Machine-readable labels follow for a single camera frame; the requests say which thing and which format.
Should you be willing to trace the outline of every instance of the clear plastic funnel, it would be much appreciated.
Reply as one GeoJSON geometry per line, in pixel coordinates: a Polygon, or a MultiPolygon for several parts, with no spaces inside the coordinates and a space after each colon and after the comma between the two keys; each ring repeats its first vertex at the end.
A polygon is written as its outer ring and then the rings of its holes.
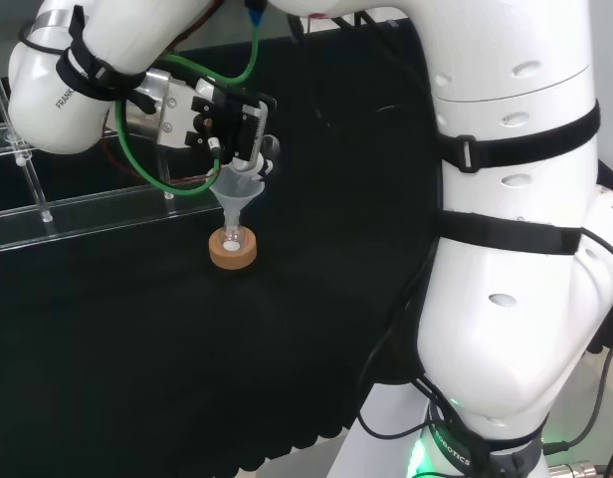
{"type": "Polygon", "coordinates": [[[265,190],[265,183],[254,181],[223,167],[211,191],[225,211],[225,227],[219,240],[228,252],[238,252],[246,246],[247,236],[240,225],[240,211],[265,190]]]}

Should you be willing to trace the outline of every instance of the black strap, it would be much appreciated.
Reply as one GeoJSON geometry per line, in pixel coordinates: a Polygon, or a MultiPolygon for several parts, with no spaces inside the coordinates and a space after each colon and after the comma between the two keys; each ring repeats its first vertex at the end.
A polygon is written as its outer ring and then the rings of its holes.
{"type": "Polygon", "coordinates": [[[451,211],[440,212],[438,229],[441,237],[474,246],[552,256],[573,256],[581,240],[577,228],[451,211]]]}
{"type": "Polygon", "coordinates": [[[460,171],[474,173],[483,167],[517,166],[561,156],[589,142],[601,126],[598,102],[586,116],[570,124],[528,136],[477,141],[474,136],[438,134],[438,153],[460,171]]]}
{"type": "Polygon", "coordinates": [[[154,115],[156,113],[155,101],[135,90],[142,84],[146,73],[124,75],[95,57],[84,42],[85,28],[84,8],[76,5],[69,30],[73,42],[70,49],[66,50],[57,62],[59,77],[67,86],[88,98],[101,102],[129,100],[144,113],[154,115]],[[70,61],[70,52],[84,70],[84,74],[73,66],[70,61]]]}
{"type": "MultiPolygon", "coordinates": [[[[428,408],[428,419],[442,421],[433,404],[428,408]]],[[[512,440],[487,440],[470,430],[433,424],[430,431],[444,457],[466,476],[524,478],[536,466],[541,456],[541,432],[547,417],[532,433],[512,440]],[[492,455],[527,445],[509,455],[492,455]]]]}

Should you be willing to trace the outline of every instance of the black cloth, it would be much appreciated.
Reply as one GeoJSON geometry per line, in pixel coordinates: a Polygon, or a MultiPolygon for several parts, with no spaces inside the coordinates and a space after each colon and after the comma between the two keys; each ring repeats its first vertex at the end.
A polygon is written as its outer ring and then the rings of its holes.
{"type": "MultiPolygon", "coordinates": [[[[388,34],[419,60],[410,28],[388,34]]],[[[251,270],[210,263],[219,211],[0,254],[0,478],[231,477],[352,423],[359,369],[431,243],[433,129],[389,63],[339,32],[307,42],[313,85],[289,39],[261,44],[251,83],[278,99],[283,144],[243,215],[251,270]]],[[[236,75],[248,56],[194,58],[236,75]]],[[[49,200],[135,184],[100,146],[35,164],[49,200]]],[[[1,158],[0,207],[29,203],[1,158]]]]}

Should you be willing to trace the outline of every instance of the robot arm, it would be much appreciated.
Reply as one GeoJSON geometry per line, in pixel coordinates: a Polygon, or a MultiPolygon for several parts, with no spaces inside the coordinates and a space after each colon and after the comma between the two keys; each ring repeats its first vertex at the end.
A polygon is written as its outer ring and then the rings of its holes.
{"type": "MultiPolygon", "coordinates": [[[[477,165],[479,141],[557,130],[596,108],[588,0],[272,3],[300,16],[384,6],[404,11],[422,40],[438,132],[452,139],[464,161],[453,164],[444,157],[444,208],[588,226],[613,244],[613,192],[596,186],[595,137],[538,161],[477,165]]],[[[40,16],[72,6],[71,0],[46,0],[40,16]]],[[[91,0],[84,40],[116,71],[138,74],[208,6],[208,0],[91,0]]],[[[70,44],[65,28],[41,28],[32,40],[58,48],[70,44]]],[[[111,103],[71,91],[55,71],[56,58],[24,50],[18,47],[11,65],[16,130],[55,153],[95,144],[111,103]]],[[[589,239],[573,256],[443,238],[418,337],[411,340],[427,376],[473,432],[514,440],[539,428],[612,305],[613,257],[589,239]]],[[[463,473],[432,436],[424,439],[436,471],[463,473]]],[[[547,476],[542,459],[533,465],[530,476],[547,476]]]]}

